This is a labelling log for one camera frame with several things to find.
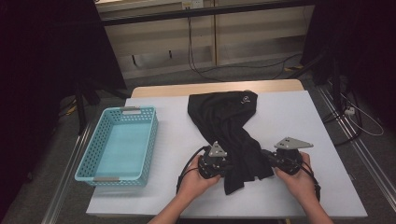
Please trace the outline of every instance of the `forearm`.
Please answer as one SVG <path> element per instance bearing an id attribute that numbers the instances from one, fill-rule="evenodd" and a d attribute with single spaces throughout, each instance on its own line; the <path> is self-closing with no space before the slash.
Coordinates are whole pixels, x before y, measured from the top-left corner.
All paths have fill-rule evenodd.
<path id="1" fill-rule="evenodd" d="M 305 198 L 299 200 L 299 202 L 308 217 L 309 223 L 333 224 L 315 196 L 305 196 Z"/>
<path id="2" fill-rule="evenodd" d="M 191 203 L 191 199 L 182 197 L 180 195 L 175 196 L 175 198 L 165 206 L 165 208 L 158 214 L 154 219 L 152 219 L 150 224 L 170 224 L 175 223 L 180 216 L 180 214 L 186 209 Z"/>

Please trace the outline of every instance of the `black cloth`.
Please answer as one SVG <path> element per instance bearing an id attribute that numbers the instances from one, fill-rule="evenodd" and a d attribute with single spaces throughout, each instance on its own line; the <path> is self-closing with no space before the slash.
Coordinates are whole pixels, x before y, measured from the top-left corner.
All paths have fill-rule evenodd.
<path id="1" fill-rule="evenodd" d="M 204 139 L 218 141 L 227 151 L 233 169 L 224 179 L 225 193 L 244 187 L 244 182 L 274 175 L 261 154 L 259 142 L 243 126 L 256 113 L 258 95 L 252 91 L 227 91 L 190 95 L 188 113 Z"/>

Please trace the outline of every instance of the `gray floor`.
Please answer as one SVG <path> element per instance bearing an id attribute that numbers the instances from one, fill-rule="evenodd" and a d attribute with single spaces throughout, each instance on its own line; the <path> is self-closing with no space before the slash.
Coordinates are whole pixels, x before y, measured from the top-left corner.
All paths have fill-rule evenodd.
<path id="1" fill-rule="evenodd" d="M 263 66 L 279 61 L 281 61 L 281 59 L 243 63 L 239 65 Z M 286 66 L 294 66 L 297 65 L 298 62 L 299 57 L 296 56 L 287 61 Z M 229 67 L 202 73 L 202 75 L 223 81 L 262 80 L 278 76 L 281 70 L 282 64 L 267 68 Z M 287 77 L 288 75 L 289 73 L 284 72 L 278 78 Z M 309 90 L 320 116 L 324 117 L 329 114 L 330 110 L 324 103 L 322 96 L 318 93 L 317 88 L 314 87 L 310 76 L 302 76 L 300 80 L 303 82 L 305 89 Z M 128 91 L 126 92 L 130 93 L 138 86 L 205 82 L 214 81 L 201 77 L 191 70 L 187 70 L 158 76 L 128 79 L 126 80 L 128 85 Z M 100 114 L 101 110 L 104 108 L 124 104 L 122 100 L 114 98 L 105 92 L 99 93 L 102 96 L 102 102 L 99 106 L 86 105 L 92 122 L 97 120 L 98 114 Z M 64 99 L 63 104 L 66 104 L 70 100 L 71 98 Z M 359 102 L 361 108 L 365 112 L 375 117 L 375 114 L 371 112 L 370 107 L 364 103 L 363 99 L 359 99 Z M 369 119 L 364 118 L 363 124 L 365 129 L 378 132 L 377 127 Z M 325 126 L 334 142 L 341 142 L 347 138 L 336 121 L 330 122 Z M 395 132 L 385 127 L 385 133 L 381 136 L 371 136 L 367 133 L 363 133 L 360 139 L 369 148 L 389 180 L 395 183 Z M 77 113 L 61 117 L 46 153 L 43 154 L 37 167 L 33 170 L 33 180 L 22 186 L 17 199 L 10 206 L 7 216 L 2 223 L 41 223 L 77 140 Z M 365 164 L 361 161 L 353 145 L 348 143 L 336 149 L 346 170 L 355 177 L 353 184 L 361 197 L 368 217 L 350 220 L 337 219 L 335 223 L 395 223 L 395 211 L 389 205 L 389 202 L 375 183 Z M 84 183 L 72 180 L 69 191 L 64 198 L 62 209 L 59 211 L 59 216 L 57 216 L 57 223 L 147 223 L 150 219 L 150 217 L 99 218 L 86 215 L 85 211 L 92 193 L 93 188 L 88 187 Z M 291 223 L 306 223 L 306 220 L 293 219 Z"/>

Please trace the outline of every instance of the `white table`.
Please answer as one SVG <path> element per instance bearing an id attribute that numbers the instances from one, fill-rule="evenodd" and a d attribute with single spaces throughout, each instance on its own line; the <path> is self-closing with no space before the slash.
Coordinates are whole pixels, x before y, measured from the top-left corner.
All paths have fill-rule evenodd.
<path id="1" fill-rule="evenodd" d="M 156 215 L 173 198 L 177 177 L 187 160 L 207 142 L 187 114 L 188 96 L 128 99 L 126 105 L 154 105 L 159 129 L 148 184 L 97 187 L 87 213 L 100 217 Z M 322 186 L 321 204 L 331 217 L 367 217 L 361 200 L 327 134 L 307 91 L 259 93 L 257 113 L 244 127 L 262 148 L 290 136 L 314 144 L 310 154 Z M 301 206 L 276 176 L 245 183 L 226 196 L 223 181 L 187 208 L 182 217 L 304 217 Z"/>

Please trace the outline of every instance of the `teal plastic basket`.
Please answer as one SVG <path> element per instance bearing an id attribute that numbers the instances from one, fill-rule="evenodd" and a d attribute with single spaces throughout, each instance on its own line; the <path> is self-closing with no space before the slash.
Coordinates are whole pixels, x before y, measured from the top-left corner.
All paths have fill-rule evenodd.
<path id="1" fill-rule="evenodd" d="M 91 186 L 146 186 L 157 127 L 153 106 L 105 109 L 75 179 Z"/>

